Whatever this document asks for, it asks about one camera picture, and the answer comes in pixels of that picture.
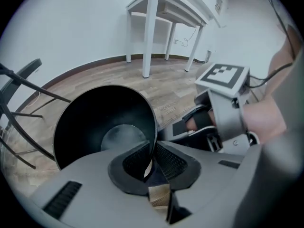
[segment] dark baseboard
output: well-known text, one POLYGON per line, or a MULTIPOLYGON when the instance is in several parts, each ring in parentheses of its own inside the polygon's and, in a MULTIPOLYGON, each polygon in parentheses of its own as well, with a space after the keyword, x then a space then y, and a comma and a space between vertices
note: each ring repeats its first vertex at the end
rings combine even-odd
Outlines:
MULTIPOLYGON (((131 55, 131 60, 137 60, 137 59, 142 59, 142 58, 143 58, 143 54, 133 54, 133 55, 131 55)), ((165 58, 165 54, 152 54, 151 58, 165 58)), ((178 55, 170 55, 169 58, 171 58, 171 59, 181 59, 181 60, 188 60, 189 59, 189 57, 178 56, 178 55)), ((82 66, 75 67, 75 68, 59 75, 58 77, 52 79, 51 81, 49 81, 45 85, 43 85, 42 88, 49 89, 50 87, 52 87, 53 85, 61 82, 62 80, 66 79, 68 77, 71 77, 74 74, 78 74, 82 71, 86 71, 88 69, 98 67, 98 66, 102 66, 102 65, 106 65, 106 64, 110 64, 110 63, 123 62, 123 61, 126 61, 126 55, 105 58, 105 59, 101 59, 101 60, 98 60, 98 61, 95 61, 95 62, 87 63, 87 64, 84 64, 82 66)), ((197 63, 205 63, 204 61, 199 61, 197 59, 194 59, 193 61, 197 62, 197 63)), ((28 99, 26 99, 21 104, 21 106, 18 107, 16 112, 21 112, 21 110, 24 107, 26 107, 37 96, 38 96, 38 92, 36 91, 28 99)))

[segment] black bowl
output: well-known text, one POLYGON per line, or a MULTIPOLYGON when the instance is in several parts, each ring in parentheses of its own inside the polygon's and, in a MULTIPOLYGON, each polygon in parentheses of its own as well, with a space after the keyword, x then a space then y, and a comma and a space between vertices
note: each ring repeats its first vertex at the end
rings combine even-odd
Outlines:
POLYGON ((121 85, 91 89, 72 101, 57 122, 53 150, 60 169, 75 160, 111 148, 150 141, 157 127, 154 111, 139 92, 121 85))

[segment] white table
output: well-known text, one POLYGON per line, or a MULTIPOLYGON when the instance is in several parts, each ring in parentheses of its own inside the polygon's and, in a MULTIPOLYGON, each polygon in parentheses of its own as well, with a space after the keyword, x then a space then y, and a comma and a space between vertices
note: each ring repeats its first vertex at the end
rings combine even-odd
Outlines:
POLYGON ((169 59, 170 49, 173 43, 174 31, 177 23, 182 23, 190 27, 199 26, 199 32, 194 42, 192 52, 185 67, 189 71, 192 65, 194 54, 198 46, 203 27, 208 20, 200 11, 187 0, 133 0, 127 7, 127 43, 126 59, 131 62, 131 15, 132 12, 146 13, 146 23, 144 32, 144 54, 142 62, 142 76, 150 75, 150 63, 153 44, 153 35, 156 17, 172 22, 169 42, 167 45, 165 60, 169 59))

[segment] electrical cord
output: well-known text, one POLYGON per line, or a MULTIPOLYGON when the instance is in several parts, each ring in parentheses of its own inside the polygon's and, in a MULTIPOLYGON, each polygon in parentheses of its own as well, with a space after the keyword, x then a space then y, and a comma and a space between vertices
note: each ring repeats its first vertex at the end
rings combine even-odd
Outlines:
POLYGON ((282 22, 281 17, 280 17, 279 14, 277 13, 273 1, 272 1, 272 0, 268 0, 268 1, 269 1, 269 3, 270 3, 271 7, 274 9, 275 15, 276 15, 277 19, 279 20, 280 25, 281 25, 281 27, 283 28, 284 33, 286 34, 286 37, 287 37, 287 39, 288 39, 288 41, 289 41, 289 44, 290 44, 290 47, 291 47, 292 58, 293 58, 293 60, 295 60, 295 50, 294 50, 293 45, 291 44, 291 40, 290 40, 290 37, 289 37, 289 35, 288 35, 288 33, 287 33, 287 30, 286 30, 286 28, 285 28, 285 26, 284 26, 284 23, 282 22))
MULTIPOLYGON (((283 28, 284 33, 286 34, 286 37, 287 37, 287 39, 288 39, 288 41, 289 41, 289 44, 290 44, 291 53, 292 53, 292 58, 293 58, 293 60, 295 60, 295 50, 294 50, 294 47, 293 47, 293 45, 292 45, 292 43, 291 43, 290 37, 289 37, 289 35, 288 35, 288 33, 287 33, 287 30, 286 30, 286 28, 285 28, 285 26, 284 26, 284 24, 283 24, 283 22, 282 22, 280 16, 278 15, 278 13, 277 13, 277 11, 276 11, 276 8, 275 8, 275 6, 274 6, 273 1, 272 1, 272 0, 268 0, 268 1, 269 1, 269 3, 270 3, 271 7, 273 8, 273 10, 275 11, 275 15, 276 15, 277 19, 279 20, 280 25, 281 25, 281 27, 283 28)), ((263 86, 264 84, 266 84, 267 81, 269 81, 271 78, 273 78, 277 73, 279 73, 279 72, 282 71, 283 69, 285 69, 285 68, 287 68, 287 67, 290 67, 290 66, 292 66, 292 63, 285 64, 285 65, 283 65, 283 66, 281 66, 281 67, 275 69, 274 71, 272 71, 266 78, 258 78, 258 77, 255 77, 255 76, 253 76, 253 75, 250 75, 251 78, 255 78, 255 79, 258 79, 258 80, 263 80, 263 82, 262 82, 261 84, 259 84, 259 85, 255 85, 255 86, 250 86, 250 85, 246 85, 246 86, 247 86, 248 88, 258 88, 258 87, 260 87, 260 86, 263 86)))
POLYGON ((288 64, 285 64, 279 68, 277 68, 276 70, 272 71, 271 74, 264 78, 264 79, 260 79, 260 78, 257 78, 257 77, 253 77, 253 76, 250 76, 250 77, 253 77, 253 78, 256 78, 256 79, 259 79, 259 80, 263 80, 263 82, 259 85, 255 85, 255 86, 250 86, 250 85, 246 85, 248 88, 258 88, 260 86, 263 86, 267 81, 269 81, 272 77, 274 77, 278 72, 282 71, 283 69, 287 68, 287 67, 290 67, 292 66, 292 63, 288 63, 288 64))
POLYGON ((186 45, 186 46, 185 46, 185 44, 184 44, 182 41, 180 41, 180 40, 176 40, 176 41, 179 41, 179 42, 182 44, 182 45, 181 45, 182 47, 187 47, 187 46, 189 45, 189 40, 191 40, 191 38, 193 37, 193 35, 194 35, 195 31, 196 31, 196 28, 197 28, 197 26, 195 27, 195 30, 194 30, 192 36, 191 36, 189 39, 184 38, 184 41, 187 42, 187 45, 186 45))

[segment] black vent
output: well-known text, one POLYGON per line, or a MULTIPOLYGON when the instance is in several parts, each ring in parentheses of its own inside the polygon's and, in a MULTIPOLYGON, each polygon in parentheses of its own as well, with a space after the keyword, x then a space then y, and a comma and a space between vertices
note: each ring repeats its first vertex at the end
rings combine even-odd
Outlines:
POLYGON ((234 163, 234 162, 231 162, 231 161, 220 161, 219 164, 224 165, 224 166, 228 166, 228 167, 231 167, 231 168, 234 168, 234 169, 238 169, 239 166, 240 166, 239 163, 234 163))
POLYGON ((186 161, 159 144, 154 156, 168 181, 182 174, 188 166, 186 161))
POLYGON ((150 160, 150 146, 147 144, 124 159, 123 169, 130 176, 143 181, 144 172, 150 160))
POLYGON ((69 181, 43 210, 55 219, 59 219, 81 186, 82 184, 78 182, 69 181))

